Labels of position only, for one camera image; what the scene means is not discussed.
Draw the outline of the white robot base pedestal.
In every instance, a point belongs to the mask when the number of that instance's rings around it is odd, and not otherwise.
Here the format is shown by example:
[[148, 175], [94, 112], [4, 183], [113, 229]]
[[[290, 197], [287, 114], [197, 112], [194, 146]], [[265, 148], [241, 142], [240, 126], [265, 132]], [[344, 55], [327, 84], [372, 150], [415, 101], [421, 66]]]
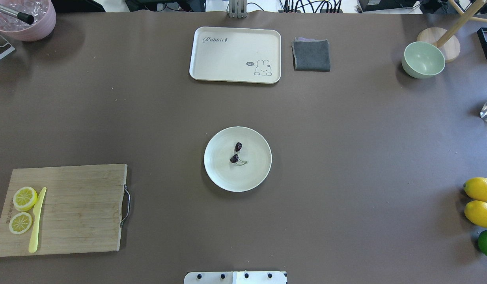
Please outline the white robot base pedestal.
[[283, 271], [205, 271], [190, 272], [184, 284], [287, 284]]

